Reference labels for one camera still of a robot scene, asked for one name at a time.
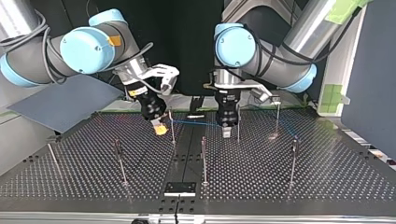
orange object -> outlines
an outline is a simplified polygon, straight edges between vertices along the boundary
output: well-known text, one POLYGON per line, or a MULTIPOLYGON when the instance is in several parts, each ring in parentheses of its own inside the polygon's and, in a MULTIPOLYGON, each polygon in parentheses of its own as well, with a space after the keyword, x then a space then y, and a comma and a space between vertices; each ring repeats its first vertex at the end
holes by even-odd
POLYGON ((108 43, 115 47, 121 46, 121 37, 119 35, 113 35, 108 39, 108 43))

light blue joint cap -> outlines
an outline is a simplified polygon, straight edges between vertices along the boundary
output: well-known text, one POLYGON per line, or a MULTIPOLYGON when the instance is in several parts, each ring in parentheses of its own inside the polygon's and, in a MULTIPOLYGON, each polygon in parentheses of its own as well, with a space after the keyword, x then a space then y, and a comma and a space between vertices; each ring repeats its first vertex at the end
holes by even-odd
POLYGON ((109 67, 116 49, 109 36, 94 27, 79 27, 62 38, 61 54, 64 62, 82 74, 93 74, 109 67))
POLYGON ((94 15, 90 18, 89 24, 90 26, 96 26, 108 21, 122 21, 128 24, 128 22, 123 18, 121 12, 115 8, 94 15))
POLYGON ((242 23, 221 23, 218 24, 215 28, 215 38, 216 36, 218 36, 221 32, 229 29, 229 28, 233 28, 233 27, 244 27, 244 25, 242 23))
POLYGON ((300 93, 306 91, 306 89, 308 89, 312 85, 314 78, 317 76, 317 72, 318 72, 317 66, 312 64, 303 78, 298 80, 293 85, 281 89, 285 91, 291 91, 294 93, 300 93))
POLYGON ((32 81, 27 80, 24 77, 21 77, 19 74, 17 74, 11 66, 9 66, 9 63, 7 61, 7 55, 4 54, 0 58, 0 71, 3 73, 3 76, 12 84, 20 86, 20 87, 36 87, 39 86, 40 84, 34 83, 32 81))
POLYGON ((249 63, 256 52, 253 35, 239 23, 223 23, 216 27, 215 50, 219 60, 229 67, 249 63))

perforated metal table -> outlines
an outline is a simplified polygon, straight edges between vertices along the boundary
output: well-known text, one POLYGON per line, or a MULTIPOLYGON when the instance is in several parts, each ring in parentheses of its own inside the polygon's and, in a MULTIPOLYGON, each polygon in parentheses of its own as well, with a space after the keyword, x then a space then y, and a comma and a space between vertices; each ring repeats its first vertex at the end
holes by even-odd
MULTIPOLYGON (((244 110, 241 141, 221 137, 215 112, 155 136, 138 114, 98 114, 0 178, 0 210, 118 214, 396 217, 396 174, 312 109, 244 110), (208 186, 201 139, 206 138, 208 186), (301 149, 290 183, 298 137, 301 149), (124 148, 129 187, 113 153, 124 148), (168 182, 194 182, 193 198, 164 197, 168 182)), ((186 114, 176 113, 176 120, 186 114)))

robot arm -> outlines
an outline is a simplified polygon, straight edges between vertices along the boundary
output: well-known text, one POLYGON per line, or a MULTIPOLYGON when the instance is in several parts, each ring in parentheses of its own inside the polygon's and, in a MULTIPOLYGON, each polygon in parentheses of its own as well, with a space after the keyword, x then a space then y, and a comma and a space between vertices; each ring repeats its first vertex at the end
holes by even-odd
POLYGON ((45 18, 29 0, 0 0, 0 47, 6 50, 0 58, 1 72, 11 83, 28 88, 113 70, 128 94, 140 102, 144 118, 157 134, 166 133, 160 122, 166 104, 157 93, 170 94, 178 70, 163 64, 148 67, 142 55, 152 44, 140 49, 118 10, 99 13, 89 24, 50 38, 45 18), (163 78, 160 90, 149 85, 152 77, 163 78))
POLYGON ((260 40, 243 24, 219 24, 215 31, 215 54, 217 63, 226 70, 217 72, 215 86, 219 89, 216 92, 217 121, 223 132, 227 133, 230 127, 238 124, 236 104, 239 97, 235 96, 240 95, 240 89, 250 87, 251 93, 262 101, 271 97, 271 92, 261 84, 262 80, 286 91, 305 91, 317 74, 315 62, 325 58, 317 59, 318 55, 347 18, 351 19, 346 29, 358 15, 361 7, 358 2, 309 1, 280 47, 260 40), (344 15, 334 17, 333 13, 339 11, 344 15))

blue wire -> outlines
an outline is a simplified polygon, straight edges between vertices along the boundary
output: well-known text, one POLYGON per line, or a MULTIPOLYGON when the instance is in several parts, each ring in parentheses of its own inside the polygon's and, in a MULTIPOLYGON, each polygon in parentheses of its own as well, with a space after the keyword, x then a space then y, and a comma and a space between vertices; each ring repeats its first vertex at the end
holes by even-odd
POLYGON ((194 122, 194 121, 186 121, 186 120, 179 120, 179 119, 174 119, 174 123, 196 124, 196 125, 206 125, 206 126, 219 126, 219 125, 213 124, 213 123, 194 122))
MULTIPOLYGON (((194 121, 186 121, 186 120, 182 120, 182 119, 174 119, 173 122, 174 123, 183 123, 183 124, 195 124, 195 125, 205 125, 205 126, 219 127, 219 125, 215 124, 215 123, 194 122, 194 121)), ((289 135, 291 135, 292 137, 298 139, 298 136, 297 136, 296 132, 294 131, 294 129, 292 127, 290 127, 288 124, 286 124, 285 122, 283 122, 283 120, 281 118, 279 118, 279 123, 289 133, 289 135)))

